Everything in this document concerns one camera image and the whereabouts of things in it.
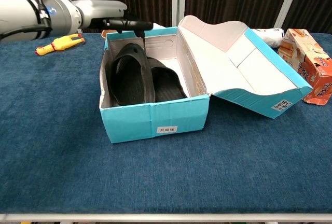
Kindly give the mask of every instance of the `shoe box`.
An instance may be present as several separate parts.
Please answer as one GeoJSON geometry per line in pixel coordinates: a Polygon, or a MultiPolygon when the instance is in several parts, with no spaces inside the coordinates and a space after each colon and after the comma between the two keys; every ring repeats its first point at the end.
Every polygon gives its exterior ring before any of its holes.
{"type": "Polygon", "coordinates": [[[278,54],[313,87],[303,101],[325,105],[332,94],[332,60],[309,32],[288,29],[278,54]]]}
{"type": "Polygon", "coordinates": [[[202,130],[211,95],[274,119],[312,90],[244,23],[186,16],[178,27],[146,31],[145,43],[148,57],[176,71],[188,98],[118,106],[106,70],[128,43],[143,47],[133,32],[107,34],[100,68],[99,108],[112,143],[202,130]]]}

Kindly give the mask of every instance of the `table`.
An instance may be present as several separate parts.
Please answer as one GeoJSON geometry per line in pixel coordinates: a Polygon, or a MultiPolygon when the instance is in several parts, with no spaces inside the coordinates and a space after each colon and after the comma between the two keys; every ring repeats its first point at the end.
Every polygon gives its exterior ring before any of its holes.
{"type": "MultiPolygon", "coordinates": [[[[332,35],[313,34],[332,54],[332,35]]],[[[212,97],[203,131],[112,145],[103,39],[0,44],[0,221],[331,221],[332,101],[272,120],[212,97]]]]}

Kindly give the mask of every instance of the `black slipper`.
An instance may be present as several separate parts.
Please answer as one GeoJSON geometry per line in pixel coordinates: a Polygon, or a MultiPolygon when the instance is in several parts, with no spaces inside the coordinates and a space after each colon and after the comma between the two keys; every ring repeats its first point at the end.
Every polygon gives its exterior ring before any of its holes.
{"type": "Polygon", "coordinates": [[[154,58],[148,57],[155,86],[156,102],[186,98],[178,75],[154,58]]]}
{"type": "Polygon", "coordinates": [[[120,106],[155,102],[152,73],[138,44],[127,44],[110,64],[108,89],[120,106]]]}

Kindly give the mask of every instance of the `yellow rubber chicken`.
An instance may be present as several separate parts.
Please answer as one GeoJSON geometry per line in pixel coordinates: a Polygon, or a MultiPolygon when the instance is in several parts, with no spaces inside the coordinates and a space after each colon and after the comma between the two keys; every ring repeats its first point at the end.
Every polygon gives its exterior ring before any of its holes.
{"type": "Polygon", "coordinates": [[[37,55],[46,55],[53,51],[65,50],[70,48],[76,44],[84,42],[85,39],[82,38],[81,34],[72,34],[69,36],[63,36],[60,38],[55,39],[51,44],[46,45],[44,47],[37,47],[35,53],[37,55]]]}

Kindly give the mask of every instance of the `robotic arm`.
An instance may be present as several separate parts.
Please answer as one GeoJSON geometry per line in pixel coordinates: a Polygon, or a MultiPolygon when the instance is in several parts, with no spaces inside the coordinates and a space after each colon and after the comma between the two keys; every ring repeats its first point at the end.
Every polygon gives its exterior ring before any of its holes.
{"type": "Polygon", "coordinates": [[[144,38],[153,23],[139,21],[119,1],[0,0],[0,43],[63,36],[80,28],[134,31],[144,38]]]}

